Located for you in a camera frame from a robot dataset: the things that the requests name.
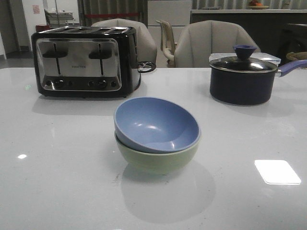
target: green bowl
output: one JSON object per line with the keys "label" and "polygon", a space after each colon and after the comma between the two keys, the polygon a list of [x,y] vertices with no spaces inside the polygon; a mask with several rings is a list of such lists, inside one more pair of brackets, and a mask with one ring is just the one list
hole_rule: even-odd
{"label": "green bowl", "polygon": [[194,157],[200,139],[191,147],[171,153],[147,153],[123,145],[115,135],[119,151],[133,167],[153,174],[168,174],[183,168]]}

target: purple handle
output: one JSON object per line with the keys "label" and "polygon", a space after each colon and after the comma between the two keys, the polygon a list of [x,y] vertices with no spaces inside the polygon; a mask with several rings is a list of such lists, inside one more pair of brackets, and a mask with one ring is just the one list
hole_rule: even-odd
{"label": "purple handle", "polygon": [[292,61],[287,64],[280,66],[278,69],[282,73],[280,77],[287,75],[292,70],[299,68],[299,67],[307,67],[307,60],[299,60],[299,61]]}

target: stacked bowls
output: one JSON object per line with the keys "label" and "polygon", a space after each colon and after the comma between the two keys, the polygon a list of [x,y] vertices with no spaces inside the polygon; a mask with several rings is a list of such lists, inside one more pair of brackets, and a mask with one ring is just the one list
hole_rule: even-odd
{"label": "stacked bowls", "polygon": [[167,174],[195,155],[201,130],[195,118],[170,101],[126,100],[114,113],[115,138],[125,160],[149,173]]}

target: chair back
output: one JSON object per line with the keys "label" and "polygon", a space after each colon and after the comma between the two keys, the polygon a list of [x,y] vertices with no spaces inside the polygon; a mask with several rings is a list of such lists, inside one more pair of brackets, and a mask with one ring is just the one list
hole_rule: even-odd
{"label": "chair back", "polygon": [[139,62],[150,61],[153,62],[154,64],[156,63],[157,46],[145,24],[137,21],[116,18],[111,20],[100,21],[94,23],[92,26],[98,26],[98,27],[123,26],[123,27],[135,28]]}
{"label": "chair back", "polygon": [[234,53],[234,45],[256,46],[243,27],[235,23],[207,20],[187,25],[180,34],[174,57],[176,67],[210,67],[212,53]]}

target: door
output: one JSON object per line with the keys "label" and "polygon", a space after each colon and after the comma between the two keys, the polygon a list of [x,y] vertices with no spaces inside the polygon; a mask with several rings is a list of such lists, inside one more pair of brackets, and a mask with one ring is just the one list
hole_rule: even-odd
{"label": "door", "polygon": [[0,0],[0,31],[5,53],[19,51],[9,0]]}

